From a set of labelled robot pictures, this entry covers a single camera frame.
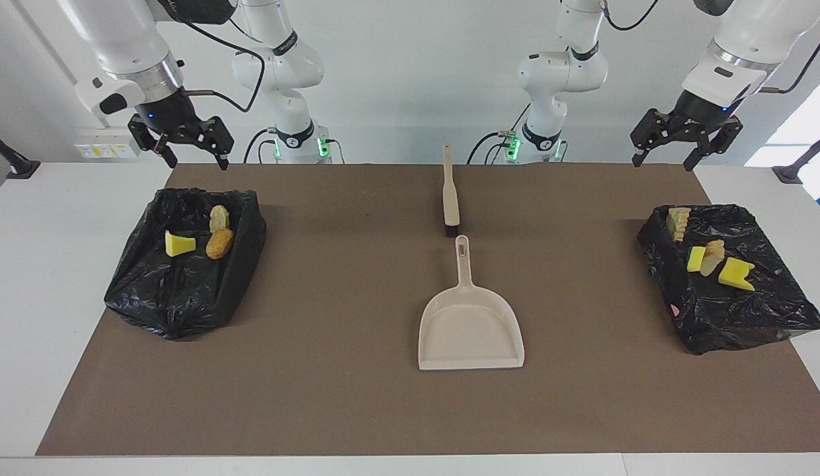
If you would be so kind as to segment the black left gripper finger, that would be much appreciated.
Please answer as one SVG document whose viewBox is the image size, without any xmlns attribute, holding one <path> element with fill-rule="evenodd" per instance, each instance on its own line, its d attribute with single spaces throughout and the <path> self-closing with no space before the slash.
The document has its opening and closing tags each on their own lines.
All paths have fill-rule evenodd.
<svg viewBox="0 0 820 476">
<path fill-rule="evenodd" d="M 724 154 L 743 129 L 738 117 L 730 117 L 720 126 L 705 126 L 691 123 L 686 130 L 695 143 L 695 148 L 683 161 L 683 169 L 691 172 L 704 159 L 713 154 Z"/>
<path fill-rule="evenodd" d="M 633 166 L 640 167 L 656 147 L 672 142 L 673 133 L 670 126 L 673 120 L 670 112 L 660 112 L 656 108 L 650 108 L 645 112 L 630 133 L 631 143 L 635 149 L 632 157 Z"/>
</svg>

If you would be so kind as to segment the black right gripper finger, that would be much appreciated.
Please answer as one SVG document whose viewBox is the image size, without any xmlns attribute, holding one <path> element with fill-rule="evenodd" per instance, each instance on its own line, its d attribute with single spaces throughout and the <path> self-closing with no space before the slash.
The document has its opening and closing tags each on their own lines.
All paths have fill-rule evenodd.
<svg viewBox="0 0 820 476">
<path fill-rule="evenodd" d="M 211 153 L 222 171 L 229 168 L 228 155 L 233 149 L 235 140 L 222 118 L 213 116 L 207 120 L 198 121 L 198 132 L 195 138 L 195 147 Z"/>
<path fill-rule="evenodd" d="M 133 139 L 142 151 L 152 151 L 165 160 L 170 169 L 177 166 L 178 160 L 168 144 L 168 136 L 163 134 L 160 138 L 155 138 L 144 123 L 140 114 L 133 114 L 127 124 L 127 129 L 132 134 Z"/>
</svg>

